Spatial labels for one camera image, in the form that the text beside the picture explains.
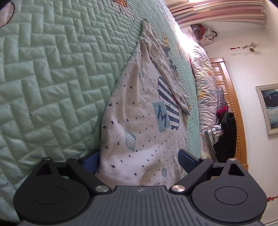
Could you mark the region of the green quilted bee bedspread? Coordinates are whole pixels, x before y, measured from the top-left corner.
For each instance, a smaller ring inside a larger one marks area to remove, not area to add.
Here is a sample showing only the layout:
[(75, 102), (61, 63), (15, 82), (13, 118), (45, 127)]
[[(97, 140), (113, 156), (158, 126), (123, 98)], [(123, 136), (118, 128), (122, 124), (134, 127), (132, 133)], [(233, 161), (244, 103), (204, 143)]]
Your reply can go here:
[(105, 107), (150, 22), (170, 47), (189, 94), (188, 144), (200, 155), (197, 88), (181, 30), (164, 1), (10, 1), (1, 12), (1, 220), (45, 157), (64, 162), (100, 147)]

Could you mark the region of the pink curtain right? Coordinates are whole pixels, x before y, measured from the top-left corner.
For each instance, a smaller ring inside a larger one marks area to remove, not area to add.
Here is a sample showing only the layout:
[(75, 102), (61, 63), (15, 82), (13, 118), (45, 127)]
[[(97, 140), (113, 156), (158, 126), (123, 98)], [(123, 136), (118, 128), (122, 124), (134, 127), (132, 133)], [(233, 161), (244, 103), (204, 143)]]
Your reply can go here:
[(265, 1), (179, 1), (168, 9), (180, 27), (206, 22), (265, 25)]

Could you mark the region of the framed wall picture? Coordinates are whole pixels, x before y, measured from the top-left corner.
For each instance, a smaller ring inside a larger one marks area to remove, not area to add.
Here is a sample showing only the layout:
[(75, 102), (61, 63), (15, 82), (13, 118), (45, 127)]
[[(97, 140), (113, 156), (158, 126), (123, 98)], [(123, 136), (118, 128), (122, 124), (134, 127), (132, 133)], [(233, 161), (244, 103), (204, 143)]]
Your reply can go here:
[(277, 134), (278, 84), (261, 85), (255, 88), (263, 110), (267, 134), (268, 136)]

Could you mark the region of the nightstand clutter with plush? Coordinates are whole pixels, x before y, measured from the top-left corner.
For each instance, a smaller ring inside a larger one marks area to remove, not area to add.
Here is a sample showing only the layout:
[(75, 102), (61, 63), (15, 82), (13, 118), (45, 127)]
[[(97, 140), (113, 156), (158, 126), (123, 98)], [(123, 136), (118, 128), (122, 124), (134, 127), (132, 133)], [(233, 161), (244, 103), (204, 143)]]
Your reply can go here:
[(205, 29), (201, 24), (191, 25), (192, 37), (200, 46), (206, 46), (213, 43), (217, 37), (217, 33), (210, 28)]

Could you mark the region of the white dotted baby garment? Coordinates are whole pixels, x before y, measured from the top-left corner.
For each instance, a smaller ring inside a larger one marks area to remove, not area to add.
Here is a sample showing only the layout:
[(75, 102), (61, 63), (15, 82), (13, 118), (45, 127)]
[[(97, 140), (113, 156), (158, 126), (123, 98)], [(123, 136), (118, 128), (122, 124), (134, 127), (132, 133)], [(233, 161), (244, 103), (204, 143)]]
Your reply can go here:
[(182, 178), (178, 152), (187, 148), (189, 96), (170, 49), (147, 20), (108, 101), (96, 177), (117, 185), (171, 186)]

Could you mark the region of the floral folded duvet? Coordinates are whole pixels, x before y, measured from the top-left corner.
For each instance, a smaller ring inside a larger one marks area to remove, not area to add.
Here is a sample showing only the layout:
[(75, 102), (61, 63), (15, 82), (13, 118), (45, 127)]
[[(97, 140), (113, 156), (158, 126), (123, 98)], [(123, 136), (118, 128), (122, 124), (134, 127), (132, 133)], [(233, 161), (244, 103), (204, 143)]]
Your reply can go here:
[(211, 158), (205, 131), (216, 124), (217, 84), (211, 61), (207, 52), (194, 40), (189, 40), (185, 47), (195, 79), (197, 106), (200, 123), (201, 157)]

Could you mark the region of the pile of dark clothes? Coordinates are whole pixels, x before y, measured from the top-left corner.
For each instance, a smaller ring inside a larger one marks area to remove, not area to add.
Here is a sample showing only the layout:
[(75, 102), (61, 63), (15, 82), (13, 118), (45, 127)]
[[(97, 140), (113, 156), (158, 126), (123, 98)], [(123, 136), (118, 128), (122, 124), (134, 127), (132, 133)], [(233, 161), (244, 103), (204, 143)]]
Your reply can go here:
[(214, 162), (224, 163), (236, 155), (236, 119), (224, 97), (224, 90), (217, 91), (216, 124), (204, 132)]

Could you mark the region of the wooden bed headboard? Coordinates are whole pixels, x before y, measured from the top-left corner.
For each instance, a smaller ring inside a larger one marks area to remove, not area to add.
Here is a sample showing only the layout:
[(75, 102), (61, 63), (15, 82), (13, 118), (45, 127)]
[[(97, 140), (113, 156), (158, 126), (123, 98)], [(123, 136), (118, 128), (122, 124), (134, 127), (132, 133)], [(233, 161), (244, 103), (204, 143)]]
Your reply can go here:
[(244, 124), (242, 114), (238, 102), (236, 91), (228, 72), (223, 57), (210, 58), (213, 73), (216, 79), (217, 87), (222, 87), (224, 90), (224, 97), (228, 103), (230, 110), (233, 112), (236, 120), (236, 155), (235, 158), (243, 165), (245, 170), (248, 171), (247, 163), (247, 147), (246, 147), (246, 136), (244, 132)]

